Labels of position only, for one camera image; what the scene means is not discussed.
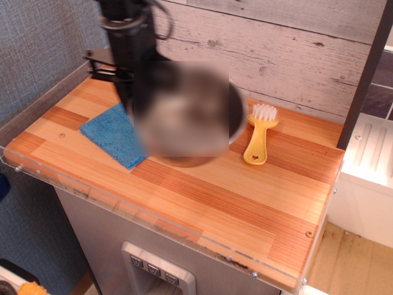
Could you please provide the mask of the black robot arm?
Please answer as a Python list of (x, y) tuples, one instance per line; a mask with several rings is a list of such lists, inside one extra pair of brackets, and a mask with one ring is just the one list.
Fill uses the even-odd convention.
[(154, 95), (176, 84), (177, 74), (170, 59), (157, 50), (153, 6), (168, 10), (157, 1), (100, 1), (101, 27), (109, 48), (86, 51), (92, 78), (114, 84), (120, 101), (133, 120), (143, 116)]

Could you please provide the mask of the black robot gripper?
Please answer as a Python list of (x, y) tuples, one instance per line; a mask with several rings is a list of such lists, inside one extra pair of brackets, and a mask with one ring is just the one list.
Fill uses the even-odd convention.
[(116, 91), (130, 118), (134, 119), (133, 74), (136, 63), (167, 61), (157, 50), (154, 23), (151, 18), (112, 21), (100, 18), (107, 33), (109, 47), (88, 50), (84, 58), (90, 62), (92, 78), (115, 83)]

